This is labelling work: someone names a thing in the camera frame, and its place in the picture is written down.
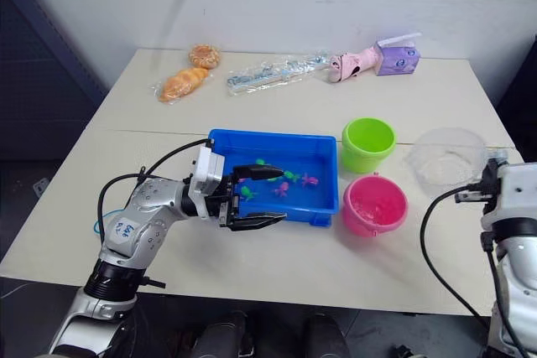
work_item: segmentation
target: blue plastic tray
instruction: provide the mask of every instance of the blue plastic tray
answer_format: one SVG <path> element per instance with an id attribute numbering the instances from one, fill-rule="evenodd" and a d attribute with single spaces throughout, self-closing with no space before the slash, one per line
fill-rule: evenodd
<path id="1" fill-rule="evenodd" d="M 232 172 L 236 165 L 256 163 L 262 159 L 293 174 L 300 179 L 294 183 L 288 179 L 247 179 L 237 185 L 247 186 L 254 194 L 251 200 L 241 200 L 240 214 L 272 211 L 287 213 L 289 221 L 309 222 L 313 226 L 330 226 L 331 215 L 337 213 L 337 150 L 336 139 L 331 136 L 305 136 L 265 132 L 242 132 L 213 129 L 209 137 L 215 141 L 215 153 L 226 158 L 224 174 Z M 302 177 L 318 178 L 317 186 L 302 185 Z M 274 190 L 283 182 L 289 183 L 287 196 L 280 197 Z"/>

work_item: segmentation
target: pink bucket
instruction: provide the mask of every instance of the pink bucket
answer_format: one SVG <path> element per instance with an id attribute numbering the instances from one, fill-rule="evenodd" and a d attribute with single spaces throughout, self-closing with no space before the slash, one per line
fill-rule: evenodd
<path id="1" fill-rule="evenodd" d="M 356 179 L 343 195 L 343 222 L 359 236 L 377 236 L 397 229 L 408 209 L 403 190 L 378 174 Z"/>

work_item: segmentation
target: green bucket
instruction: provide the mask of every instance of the green bucket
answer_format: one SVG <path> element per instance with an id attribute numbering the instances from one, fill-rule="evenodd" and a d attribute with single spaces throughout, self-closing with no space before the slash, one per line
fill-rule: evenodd
<path id="1" fill-rule="evenodd" d="M 346 169 L 368 174 L 395 148 L 395 132 L 374 117 L 363 117 L 345 126 L 341 159 Z"/>

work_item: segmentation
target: plastic bag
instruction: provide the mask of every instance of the plastic bag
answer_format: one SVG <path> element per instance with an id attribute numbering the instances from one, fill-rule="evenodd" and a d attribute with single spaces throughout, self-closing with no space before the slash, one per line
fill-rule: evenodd
<path id="1" fill-rule="evenodd" d="M 303 80 L 328 67 L 327 53 L 289 56 L 278 62 L 264 62 L 240 71 L 231 71 L 227 79 L 230 94 L 237 96 Z"/>
<path id="2" fill-rule="evenodd" d="M 215 69 L 220 64 L 220 51 L 209 44 L 196 44 L 188 54 L 189 60 L 195 67 Z"/>
<path id="3" fill-rule="evenodd" d="M 160 102 L 173 104 L 201 86 L 208 75 L 209 70 L 200 67 L 180 70 L 166 81 L 156 83 L 154 94 Z"/>

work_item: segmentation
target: clear plastic bowl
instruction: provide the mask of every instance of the clear plastic bowl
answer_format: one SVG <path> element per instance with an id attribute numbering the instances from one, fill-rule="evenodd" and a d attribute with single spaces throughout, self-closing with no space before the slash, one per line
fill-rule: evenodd
<path id="1" fill-rule="evenodd" d="M 480 177 L 487 147 L 476 133 L 446 127 L 422 135 L 406 160 L 422 190 L 435 198 Z"/>

